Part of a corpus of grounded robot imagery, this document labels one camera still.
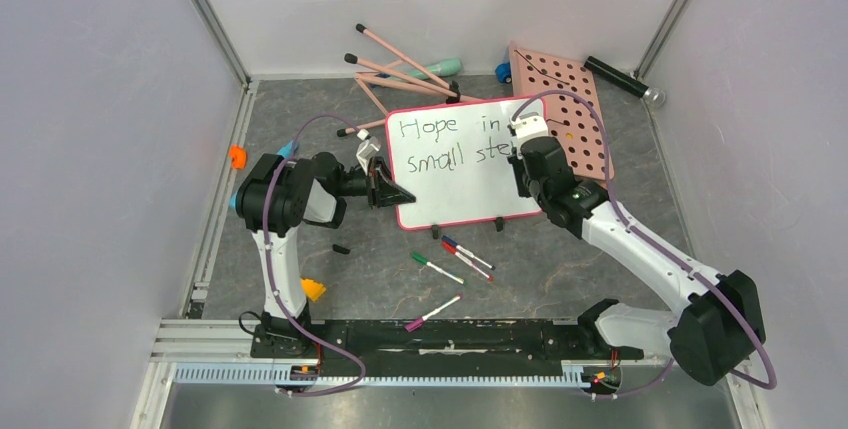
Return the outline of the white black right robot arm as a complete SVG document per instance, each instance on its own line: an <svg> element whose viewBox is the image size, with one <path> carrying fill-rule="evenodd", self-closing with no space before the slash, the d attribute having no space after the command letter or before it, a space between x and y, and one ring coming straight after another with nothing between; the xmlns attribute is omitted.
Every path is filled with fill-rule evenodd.
<svg viewBox="0 0 848 429"><path fill-rule="evenodd" d="M666 306L640 309L614 299L595 304L578 320L585 354L638 349L671 359L703 385L740 376L739 365L757 355L766 370L758 386L775 387L758 290L749 276L723 274L659 238L613 199L610 188L578 179L550 136L521 144L508 162L520 196L533 199L555 226L611 256Z"/></svg>

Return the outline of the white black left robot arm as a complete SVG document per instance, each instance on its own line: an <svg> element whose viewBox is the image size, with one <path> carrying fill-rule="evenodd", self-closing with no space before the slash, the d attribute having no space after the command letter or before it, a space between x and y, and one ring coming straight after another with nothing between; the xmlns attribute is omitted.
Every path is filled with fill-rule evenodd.
<svg viewBox="0 0 848 429"><path fill-rule="evenodd" d="M393 180L384 158L347 169L329 152L292 160L264 154L236 191L236 213L260 253L265 287L262 318L284 321L275 341L290 356L306 354L314 343L309 324L288 319L301 317L308 308L297 254L299 227L338 228L350 197L364 197L376 208L416 201Z"/></svg>

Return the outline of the pink framed whiteboard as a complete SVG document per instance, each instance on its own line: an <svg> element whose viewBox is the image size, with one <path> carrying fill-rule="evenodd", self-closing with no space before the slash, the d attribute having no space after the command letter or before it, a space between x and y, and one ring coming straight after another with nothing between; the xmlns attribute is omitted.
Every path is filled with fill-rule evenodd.
<svg viewBox="0 0 848 429"><path fill-rule="evenodd" d="M508 156L510 117L523 98L413 108L386 120L394 181L414 197L397 207L405 230L493 221L541 212L519 195Z"/></svg>

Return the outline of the black marker cap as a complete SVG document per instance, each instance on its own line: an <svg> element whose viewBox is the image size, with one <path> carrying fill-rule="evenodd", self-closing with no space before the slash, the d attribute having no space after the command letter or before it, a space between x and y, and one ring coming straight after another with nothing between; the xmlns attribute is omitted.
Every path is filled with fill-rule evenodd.
<svg viewBox="0 0 848 429"><path fill-rule="evenodd" d="M338 244L333 244L332 250L336 253L343 254L343 255L349 255L351 253L351 250L349 248L338 245Z"/></svg>

